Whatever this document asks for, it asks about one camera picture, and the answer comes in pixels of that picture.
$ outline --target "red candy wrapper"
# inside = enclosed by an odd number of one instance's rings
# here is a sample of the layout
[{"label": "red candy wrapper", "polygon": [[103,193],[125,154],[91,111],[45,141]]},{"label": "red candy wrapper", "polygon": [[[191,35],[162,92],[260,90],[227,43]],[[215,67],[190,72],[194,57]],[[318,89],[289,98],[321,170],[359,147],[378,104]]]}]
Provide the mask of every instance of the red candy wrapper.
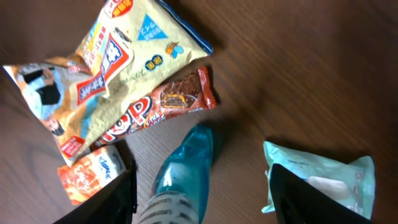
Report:
[{"label": "red candy wrapper", "polygon": [[120,120],[95,144],[106,145],[166,119],[192,111],[213,109],[216,105],[210,88],[208,70],[206,67],[198,68],[196,73],[161,85],[152,93],[132,103]]}]

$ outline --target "wooden floor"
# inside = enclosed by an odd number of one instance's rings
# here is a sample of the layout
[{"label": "wooden floor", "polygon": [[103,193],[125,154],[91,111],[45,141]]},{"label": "wooden floor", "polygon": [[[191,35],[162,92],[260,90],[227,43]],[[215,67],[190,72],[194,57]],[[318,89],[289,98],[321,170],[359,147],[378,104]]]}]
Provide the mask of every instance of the wooden floor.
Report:
[{"label": "wooden floor", "polygon": [[[266,139],[343,162],[371,155],[377,180],[372,219],[398,219],[396,1],[169,2],[215,47],[183,73],[210,66],[220,105],[127,138],[139,166],[139,211],[163,160],[207,120],[225,138],[211,169],[204,223],[277,222],[274,213],[261,213]],[[2,1],[0,64],[69,54],[102,3]],[[0,79],[0,217],[52,223],[73,210],[56,172],[63,160],[4,70]]]}]

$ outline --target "chocolate bar wrapper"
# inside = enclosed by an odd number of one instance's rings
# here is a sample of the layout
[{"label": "chocolate bar wrapper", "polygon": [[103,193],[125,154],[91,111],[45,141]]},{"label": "chocolate bar wrapper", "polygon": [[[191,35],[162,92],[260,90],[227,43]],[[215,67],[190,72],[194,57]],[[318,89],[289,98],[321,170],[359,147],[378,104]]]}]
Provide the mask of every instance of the chocolate bar wrapper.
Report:
[{"label": "chocolate bar wrapper", "polygon": [[57,172],[71,203],[79,205],[125,170],[116,147],[106,146],[83,156],[72,167],[59,167]]},{"label": "chocolate bar wrapper", "polygon": [[216,106],[210,88],[208,70],[199,68],[183,79],[166,83],[132,103],[112,128],[97,141],[97,146],[115,142],[125,135],[148,128],[166,119]]},{"label": "chocolate bar wrapper", "polygon": [[212,51],[163,1],[109,0],[71,57],[4,68],[71,166],[131,102]]}]

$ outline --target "mint green package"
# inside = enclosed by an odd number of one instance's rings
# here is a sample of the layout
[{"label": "mint green package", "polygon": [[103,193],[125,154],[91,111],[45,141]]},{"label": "mint green package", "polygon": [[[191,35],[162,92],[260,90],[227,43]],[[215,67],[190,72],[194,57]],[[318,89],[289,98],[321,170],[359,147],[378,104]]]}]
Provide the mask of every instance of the mint green package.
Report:
[{"label": "mint green package", "polygon": [[[264,142],[264,152],[270,167],[270,171],[266,171],[268,186],[272,165],[280,164],[338,203],[367,219],[371,218],[376,180],[370,156],[344,164],[267,141]],[[268,188],[268,204],[262,212],[273,211],[275,211],[274,202]]]}]

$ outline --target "chip bag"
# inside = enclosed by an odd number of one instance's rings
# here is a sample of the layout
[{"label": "chip bag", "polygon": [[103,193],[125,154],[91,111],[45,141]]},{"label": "chip bag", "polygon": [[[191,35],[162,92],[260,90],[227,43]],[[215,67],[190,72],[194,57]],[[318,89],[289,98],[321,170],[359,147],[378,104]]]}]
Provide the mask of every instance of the chip bag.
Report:
[{"label": "chip bag", "polygon": [[[370,156],[344,164],[267,141],[264,143],[264,151],[270,170],[273,164],[280,164],[346,208],[367,219],[371,218],[376,180]],[[271,171],[267,171],[266,175],[269,183]],[[271,191],[268,190],[268,205],[262,209],[262,212],[268,213],[274,210]]]},{"label": "chip bag", "polygon": [[109,0],[72,56],[4,68],[71,166],[132,102],[212,51],[163,1]]}]

